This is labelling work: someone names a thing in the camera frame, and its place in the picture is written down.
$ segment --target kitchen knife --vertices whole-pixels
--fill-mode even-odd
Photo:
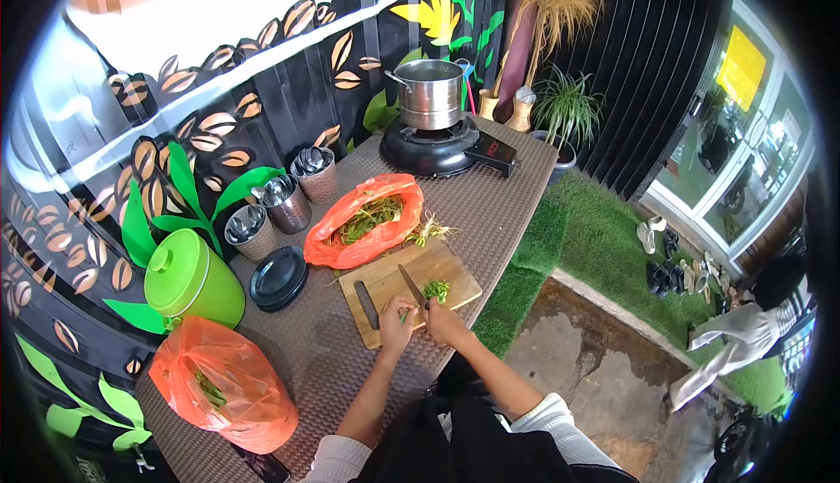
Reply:
[[[412,277],[408,275],[405,267],[403,265],[396,265],[399,268],[400,273],[402,274],[402,278],[405,280],[406,284],[408,285],[408,289],[412,291],[412,295],[414,296],[414,300],[423,307],[424,310],[428,310],[428,299],[424,296],[424,294],[420,291],[420,288],[417,287],[417,284],[412,280]]]

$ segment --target stacked plates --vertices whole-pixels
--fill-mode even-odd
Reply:
[[[251,299],[263,312],[277,312],[298,297],[307,283],[309,267],[297,246],[276,249],[257,265],[251,276]]]

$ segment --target mural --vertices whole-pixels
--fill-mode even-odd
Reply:
[[[254,182],[319,138],[340,159],[399,114],[382,69],[464,56],[473,91],[491,85],[504,6],[71,0],[3,146],[3,317],[47,423],[146,441],[129,399],[167,330],[143,255],[188,226],[233,258],[222,228]]]

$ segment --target artificial grass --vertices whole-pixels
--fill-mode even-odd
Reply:
[[[657,251],[646,255],[636,239],[640,216],[629,204],[570,171],[543,199],[569,211],[566,235],[558,266],[578,280],[662,333],[678,349],[686,349],[689,323],[701,324],[715,315],[713,305],[701,295],[668,294],[657,299],[647,289],[645,267],[649,260],[663,262],[662,234],[657,233]],[[677,257],[689,256],[680,251]],[[710,278],[710,287],[719,291]],[[705,363],[723,347],[721,339],[688,356]],[[778,359],[762,360],[732,372],[721,380],[744,400],[767,412],[784,395],[784,373]]]
[[[502,359],[519,335],[545,278],[557,265],[567,218],[568,212],[556,204],[541,201],[537,205],[511,262],[473,325],[481,342]]]
[[[689,322],[705,322],[715,315],[714,307],[701,295],[668,294],[657,299],[650,294],[645,267],[649,260],[665,260],[662,235],[657,234],[657,252],[646,255],[636,239],[639,220],[632,206],[580,173],[568,172],[538,205],[511,263],[473,326],[476,335],[504,357],[545,278],[559,266],[684,350]],[[679,252],[677,261],[681,258],[690,262],[685,251]],[[719,291],[714,280],[710,285]],[[716,339],[688,355],[704,363],[722,346]],[[758,361],[721,380],[761,412],[776,407],[784,398],[784,373],[776,359]]]
[[[473,332],[479,340],[502,359],[508,354],[531,305],[537,300],[545,277],[531,269],[507,265],[499,284],[473,324]]]

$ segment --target yellow flower painting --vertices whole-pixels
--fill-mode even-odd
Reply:
[[[461,13],[455,12],[451,0],[431,0],[430,7],[425,2],[391,7],[391,10],[409,22],[417,22],[420,27],[428,29],[426,36],[433,38],[433,46],[448,46],[452,41],[452,33],[461,18]]]

